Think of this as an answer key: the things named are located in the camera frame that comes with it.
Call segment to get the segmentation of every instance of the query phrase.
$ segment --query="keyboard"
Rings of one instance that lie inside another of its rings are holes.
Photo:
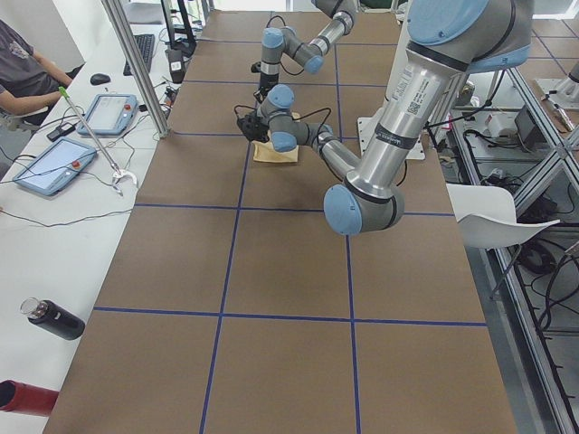
[[[145,66],[147,66],[147,72],[151,72],[151,63],[153,61],[153,52],[155,50],[155,35],[136,34],[135,41],[137,42],[138,49],[141,51],[141,55],[145,61]],[[128,65],[128,61],[125,62],[123,75],[133,75],[130,66]]]

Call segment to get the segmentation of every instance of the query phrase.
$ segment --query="white desk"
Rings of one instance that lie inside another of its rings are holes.
[[[160,30],[160,26],[134,26],[134,34],[154,33],[157,42]],[[163,81],[163,76],[170,77],[164,51],[164,44],[159,43],[150,73],[154,85]],[[94,96],[105,93],[107,88],[111,92],[135,94],[142,103],[134,79],[122,75],[124,64],[125,57],[111,31],[69,87],[72,100],[87,109]],[[91,86],[89,78],[96,72],[107,73],[111,82]],[[165,86],[157,87],[157,94],[161,96],[164,90]],[[61,99],[46,122],[60,118],[66,108],[66,102]],[[132,126],[141,116],[137,115]],[[35,135],[23,153],[40,154],[50,145],[46,134],[51,130],[49,127]],[[92,145],[89,139],[81,138],[76,132],[69,137]],[[144,119],[126,137],[136,148],[129,170],[137,175],[140,183],[155,152],[156,137],[150,118]],[[110,149],[121,166],[127,162],[130,152],[122,141]],[[12,179],[20,170],[21,166],[14,165],[5,180]],[[112,169],[104,156],[98,156],[87,171],[108,183],[111,181]],[[137,189],[128,179],[122,180],[119,186],[124,197],[93,176],[81,174],[56,197],[44,198],[12,183],[0,184],[0,206],[7,212],[40,222],[70,222],[131,209]],[[19,313],[20,304],[28,297],[48,298],[86,321],[128,216],[124,213],[71,226],[42,228],[0,214],[0,381],[15,380],[54,390],[61,388],[80,340],[65,341],[29,324]],[[43,431],[46,421],[41,417],[0,412],[0,432],[36,434]]]

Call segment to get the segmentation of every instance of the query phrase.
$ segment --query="black mouse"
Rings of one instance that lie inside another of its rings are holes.
[[[98,86],[100,84],[108,83],[110,81],[110,77],[107,74],[94,74],[90,77],[90,84],[93,86]]]

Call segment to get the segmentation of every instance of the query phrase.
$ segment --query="tablet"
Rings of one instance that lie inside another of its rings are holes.
[[[137,109],[138,104],[135,95],[99,94],[90,104],[85,118],[95,135],[120,136],[130,125]],[[79,124],[77,131],[82,136],[89,135],[82,124]]]
[[[94,147],[61,137],[13,178],[23,188],[52,196],[66,187],[95,157]]]

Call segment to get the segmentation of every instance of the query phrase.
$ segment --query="red can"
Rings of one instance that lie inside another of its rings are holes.
[[[57,391],[12,380],[0,382],[1,411],[48,417],[57,398]]]

